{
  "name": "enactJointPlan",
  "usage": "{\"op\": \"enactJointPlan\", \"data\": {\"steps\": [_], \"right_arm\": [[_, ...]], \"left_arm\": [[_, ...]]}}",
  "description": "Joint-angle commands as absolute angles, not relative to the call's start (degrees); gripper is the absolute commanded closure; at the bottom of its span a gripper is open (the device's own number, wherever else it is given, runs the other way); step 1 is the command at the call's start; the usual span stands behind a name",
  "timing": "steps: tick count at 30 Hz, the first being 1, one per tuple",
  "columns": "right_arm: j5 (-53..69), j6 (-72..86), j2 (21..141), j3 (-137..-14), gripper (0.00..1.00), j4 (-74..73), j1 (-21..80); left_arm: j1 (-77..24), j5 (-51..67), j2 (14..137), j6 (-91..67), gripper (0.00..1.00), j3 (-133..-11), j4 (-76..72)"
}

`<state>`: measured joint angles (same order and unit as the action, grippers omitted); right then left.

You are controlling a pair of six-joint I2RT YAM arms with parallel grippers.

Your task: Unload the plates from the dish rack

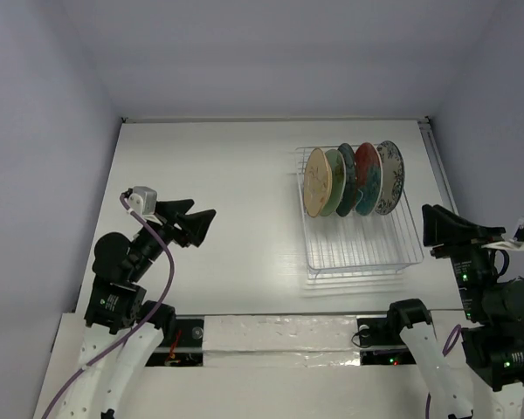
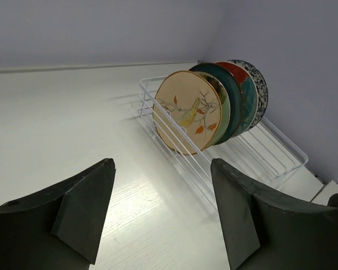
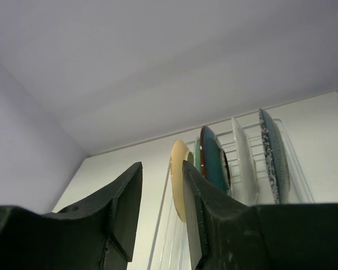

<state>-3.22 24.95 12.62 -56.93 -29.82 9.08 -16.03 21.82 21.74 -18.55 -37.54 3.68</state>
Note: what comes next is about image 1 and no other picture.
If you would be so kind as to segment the red plate with teal flower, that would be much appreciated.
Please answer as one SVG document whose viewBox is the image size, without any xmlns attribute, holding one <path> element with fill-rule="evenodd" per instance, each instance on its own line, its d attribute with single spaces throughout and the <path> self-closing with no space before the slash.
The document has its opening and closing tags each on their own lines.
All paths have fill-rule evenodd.
<svg viewBox="0 0 524 419">
<path fill-rule="evenodd" d="M 360 216 L 371 214 L 379 201 L 383 186 L 382 160 L 376 147 L 364 142 L 355 151 L 357 203 Z"/>
</svg>

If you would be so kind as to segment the dark teal plate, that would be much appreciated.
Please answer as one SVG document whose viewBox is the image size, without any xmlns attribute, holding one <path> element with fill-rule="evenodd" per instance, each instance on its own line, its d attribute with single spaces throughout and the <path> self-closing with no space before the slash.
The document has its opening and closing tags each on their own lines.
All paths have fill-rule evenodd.
<svg viewBox="0 0 524 419">
<path fill-rule="evenodd" d="M 345 163 L 345 187 L 343 190 L 341 201 L 336 209 L 338 216 L 345 217 L 355 207 L 357 184 L 356 184 L 356 168 L 355 168 L 355 152 L 347 143 L 342 143 L 338 147 Z"/>
</svg>

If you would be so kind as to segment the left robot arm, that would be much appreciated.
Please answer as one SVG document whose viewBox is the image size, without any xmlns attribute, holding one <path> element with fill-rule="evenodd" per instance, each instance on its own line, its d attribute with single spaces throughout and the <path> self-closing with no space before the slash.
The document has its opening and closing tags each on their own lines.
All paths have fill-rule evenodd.
<svg viewBox="0 0 524 419">
<path fill-rule="evenodd" d="M 217 214 L 191 212 L 191 199 L 160 201 L 148 187 L 128 189 L 119 201 L 141 228 L 132 238 L 109 232 L 96 242 L 77 368 L 43 417 L 121 417 L 148 359 L 176 334 L 176 310 L 164 302 L 176 270 L 169 245 L 200 246 Z"/>
</svg>

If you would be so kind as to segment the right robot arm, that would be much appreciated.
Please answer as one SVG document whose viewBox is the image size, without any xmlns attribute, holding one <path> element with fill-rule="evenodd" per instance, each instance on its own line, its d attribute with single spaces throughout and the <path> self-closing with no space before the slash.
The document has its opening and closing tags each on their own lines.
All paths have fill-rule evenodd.
<svg viewBox="0 0 524 419">
<path fill-rule="evenodd" d="M 509 254 L 524 251 L 524 218 L 514 236 L 502 227 L 472 223 L 435 204 L 422 207 L 424 246 L 447 258 L 470 327 L 460 328 L 472 394 L 452 375 L 419 299 L 394 302 L 384 321 L 386 335 L 403 342 L 424 378 L 442 418 L 519 418 L 524 399 L 524 278 L 506 282 Z"/>
</svg>

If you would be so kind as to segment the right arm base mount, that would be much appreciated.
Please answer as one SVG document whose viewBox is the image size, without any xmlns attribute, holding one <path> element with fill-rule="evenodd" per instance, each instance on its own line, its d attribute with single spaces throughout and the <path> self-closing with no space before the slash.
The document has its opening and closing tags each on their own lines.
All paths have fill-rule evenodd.
<svg viewBox="0 0 524 419">
<path fill-rule="evenodd" d="M 360 316 L 352 344 L 359 349 L 362 366 L 415 365 L 413 355 L 385 316 Z"/>
</svg>

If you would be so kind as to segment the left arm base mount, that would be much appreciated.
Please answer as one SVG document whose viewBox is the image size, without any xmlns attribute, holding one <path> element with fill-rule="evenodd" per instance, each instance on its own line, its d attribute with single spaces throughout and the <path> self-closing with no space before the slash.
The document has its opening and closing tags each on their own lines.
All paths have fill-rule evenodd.
<svg viewBox="0 0 524 419">
<path fill-rule="evenodd" d="M 178 316 L 171 336 L 150 355 L 147 367 L 201 367 L 204 317 Z"/>
</svg>

